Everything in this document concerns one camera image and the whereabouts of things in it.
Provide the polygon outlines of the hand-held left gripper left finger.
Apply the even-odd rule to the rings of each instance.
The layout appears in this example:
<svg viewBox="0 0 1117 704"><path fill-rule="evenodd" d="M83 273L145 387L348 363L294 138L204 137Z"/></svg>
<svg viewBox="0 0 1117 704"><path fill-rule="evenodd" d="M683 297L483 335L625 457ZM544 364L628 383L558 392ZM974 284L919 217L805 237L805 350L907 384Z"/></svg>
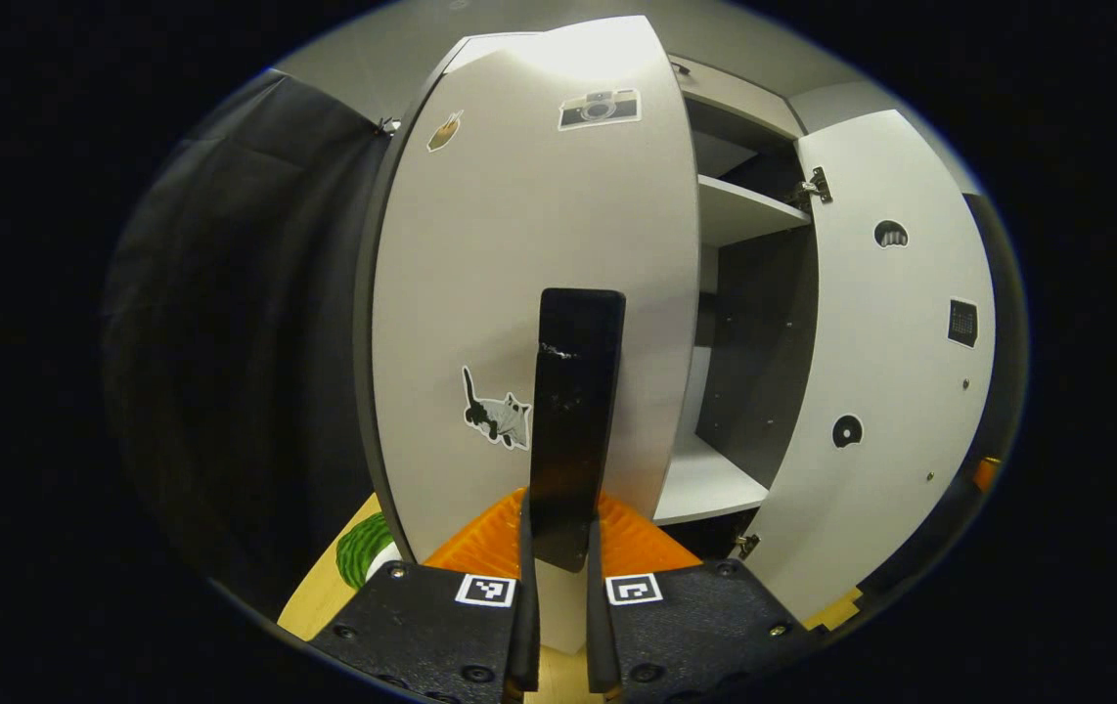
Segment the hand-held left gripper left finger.
<svg viewBox="0 0 1117 704"><path fill-rule="evenodd" d="M521 703L540 686L528 489L496 501L424 564L379 567L311 646L405 703Z"/></svg>

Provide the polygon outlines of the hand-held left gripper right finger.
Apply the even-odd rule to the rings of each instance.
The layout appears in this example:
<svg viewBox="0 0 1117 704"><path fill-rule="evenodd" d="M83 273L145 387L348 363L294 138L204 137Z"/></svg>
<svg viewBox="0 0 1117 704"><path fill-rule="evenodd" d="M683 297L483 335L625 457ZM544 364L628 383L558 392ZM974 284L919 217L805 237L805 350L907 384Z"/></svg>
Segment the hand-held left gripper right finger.
<svg viewBox="0 0 1117 704"><path fill-rule="evenodd" d="M741 703L809 632L737 558L701 560L624 501L590 524L588 681L607 703Z"/></svg>

